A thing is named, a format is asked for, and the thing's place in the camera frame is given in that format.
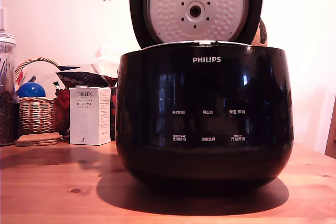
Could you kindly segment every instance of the glass jar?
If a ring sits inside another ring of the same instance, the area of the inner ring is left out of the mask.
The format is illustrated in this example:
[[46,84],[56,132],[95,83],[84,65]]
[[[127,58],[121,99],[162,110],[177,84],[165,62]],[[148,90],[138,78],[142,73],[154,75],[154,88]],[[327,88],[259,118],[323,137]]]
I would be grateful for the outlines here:
[[0,146],[15,140],[15,37],[0,34]]

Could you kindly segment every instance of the wooden surface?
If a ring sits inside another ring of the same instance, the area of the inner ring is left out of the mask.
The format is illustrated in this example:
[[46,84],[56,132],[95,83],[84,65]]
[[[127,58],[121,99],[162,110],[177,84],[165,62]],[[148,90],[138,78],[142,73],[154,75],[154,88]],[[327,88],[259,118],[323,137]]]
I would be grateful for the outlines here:
[[114,143],[0,148],[1,224],[336,223],[336,160],[296,144],[271,184],[249,195],[154,195]]

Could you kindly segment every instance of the wicker basket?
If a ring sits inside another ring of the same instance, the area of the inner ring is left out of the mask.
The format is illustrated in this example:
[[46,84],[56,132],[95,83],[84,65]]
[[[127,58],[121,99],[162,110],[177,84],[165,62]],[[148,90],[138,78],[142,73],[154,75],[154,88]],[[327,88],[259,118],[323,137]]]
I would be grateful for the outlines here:
[[[15,70],[17,79],[21,70],[38,61],[44,61],[58,65],[46,58],[34,58],[23,62]],[[66,111],[58,105],[56,99],[50,98],[20,98],[20,116],[19,131],[20,135],[37,134],[37,133],[62,133],[65,130]]]

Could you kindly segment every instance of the white box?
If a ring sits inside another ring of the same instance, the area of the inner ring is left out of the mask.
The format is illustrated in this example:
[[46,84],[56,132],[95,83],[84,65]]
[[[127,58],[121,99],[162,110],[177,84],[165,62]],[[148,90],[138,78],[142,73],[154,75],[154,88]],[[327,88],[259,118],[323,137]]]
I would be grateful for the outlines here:
[[70,88],[70,144],[111,141],[111,89]]

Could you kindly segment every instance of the philips logo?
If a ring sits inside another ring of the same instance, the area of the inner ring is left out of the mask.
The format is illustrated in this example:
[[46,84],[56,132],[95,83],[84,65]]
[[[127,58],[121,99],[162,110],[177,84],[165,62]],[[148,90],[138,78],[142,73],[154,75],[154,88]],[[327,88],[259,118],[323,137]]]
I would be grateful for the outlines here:
[[193,63],[214,63],[214,62],[221,62],[221,57],[198,57],[193,58]]

